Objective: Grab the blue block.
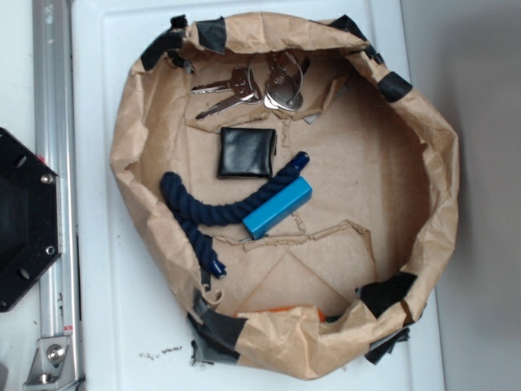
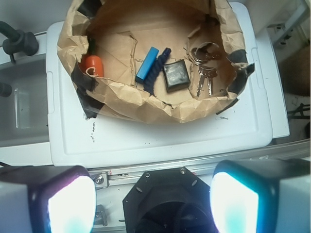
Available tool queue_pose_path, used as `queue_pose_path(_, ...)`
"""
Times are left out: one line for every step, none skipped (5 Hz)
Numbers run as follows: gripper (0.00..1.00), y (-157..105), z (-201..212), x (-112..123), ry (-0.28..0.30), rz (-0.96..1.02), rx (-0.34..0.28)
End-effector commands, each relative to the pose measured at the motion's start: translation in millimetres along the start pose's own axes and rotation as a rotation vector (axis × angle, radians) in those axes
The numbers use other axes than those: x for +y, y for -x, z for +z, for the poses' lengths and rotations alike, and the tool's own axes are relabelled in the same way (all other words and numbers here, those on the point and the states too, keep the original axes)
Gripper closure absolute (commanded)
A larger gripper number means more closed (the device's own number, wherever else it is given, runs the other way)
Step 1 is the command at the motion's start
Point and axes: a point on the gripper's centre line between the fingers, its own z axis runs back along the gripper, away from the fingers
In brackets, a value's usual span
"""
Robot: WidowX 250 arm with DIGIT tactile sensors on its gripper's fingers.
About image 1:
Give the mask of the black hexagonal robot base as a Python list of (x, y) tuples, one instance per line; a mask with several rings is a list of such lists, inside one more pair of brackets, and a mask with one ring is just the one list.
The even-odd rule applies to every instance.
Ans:
[(1, 129), (1, 311), (12, 310), (59, 255), (58, 177)]

